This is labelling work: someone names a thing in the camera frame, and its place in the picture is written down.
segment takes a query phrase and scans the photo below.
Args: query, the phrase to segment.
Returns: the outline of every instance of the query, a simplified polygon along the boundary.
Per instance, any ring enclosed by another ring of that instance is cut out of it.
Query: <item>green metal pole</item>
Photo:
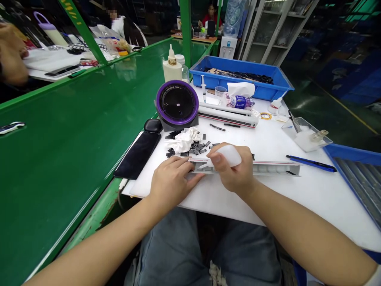
[[[60,0],[62,7],[65,9],[66,13],[70,17],[71,21],[85,40],[91,52],[94,54],[98,63],[106,65],[107,60],[99,49],[97,43],[91,35],[89,28],[86,26],[85,21],[83,21],[81,15],[79,14],[77,7],[74,5],[72,0]]]
[[[216,37],[218,36],[219,18],[221,16],[221,4],[222,4],[222,0],[219,0],[219,2],[218,2],[217,23],[216,23]]]
[[[180,16],[181,31],[183,33],[183,50],[185,57],[185,65],[192,67],[191,63],[191,45],[192,45],[192,28],[191,28],[191,2],[189,0],[180,0]]]

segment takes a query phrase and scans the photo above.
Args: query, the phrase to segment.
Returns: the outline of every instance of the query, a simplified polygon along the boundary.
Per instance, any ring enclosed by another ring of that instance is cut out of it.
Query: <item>person in white shirt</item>
[[[121,15],[120,12],[122,8],[117,8],[120,6],[119,3],[115,4],[116,8],[107,9],[107,12],[111,18],[112,24],[111,29],[124,38],[129,44],[134,46],[148,46],[146,37],[143,35],[139,26],[136,25],[131,18]]]
[[[381,285],[381,266],[360,247],[308,208],[260,183],[253,176],[248,147],[235,146],[242,162],[231,168],[218,152],[225,145],[213,147],[207,157],[225,188],[243,200],[267,227],[231,220],[213,259],[220,270],[212,264],[208,269],[201,261],[196,213],[176,207],[204,174],[187,180],[185,176],[194,165],[188,162],[189,157],[172,156],[155,170],[146,198],[25,284],[105,285],[142,240],[139,262],[131,266],[135,280],[128,274],[125,280],[133,285],[278,286],[281,270],[275,237],[299,265],[326,285]]]

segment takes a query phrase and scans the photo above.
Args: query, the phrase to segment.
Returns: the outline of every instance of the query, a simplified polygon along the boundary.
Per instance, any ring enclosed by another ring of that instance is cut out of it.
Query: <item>green workbench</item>
[[[154,116],[167,39],[0,105],[2,285],[20,285],[50,263],[109,185],[115,166]],[[211,52],[192,42],[194,64]]]

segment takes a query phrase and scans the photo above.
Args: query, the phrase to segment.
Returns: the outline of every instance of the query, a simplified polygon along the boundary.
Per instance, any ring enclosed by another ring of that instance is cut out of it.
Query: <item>water bottle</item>
[[[223,35],[237,38],[246,0],[229,0],[226,8]]]

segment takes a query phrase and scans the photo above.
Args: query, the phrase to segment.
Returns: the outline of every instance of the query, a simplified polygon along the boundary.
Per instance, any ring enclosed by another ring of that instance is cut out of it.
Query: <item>black smartphone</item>
[[[73,72],[79,71],[81,68],[78,66],[66,66],[64,68],[60,68],[51,72],[46,73],[46,76],[50,77],[61,77],[63,75],[67,75]]]
[[[126,155],[114,172],[114,177],[136,180],[155,150],[160,133],[143,132],[128,149]]]
[[[140,47],[140,46],[136,46],[136,47],[133,47],[132,48],[132,51],[133,52],[140,52],[142,50],[143,47]]]

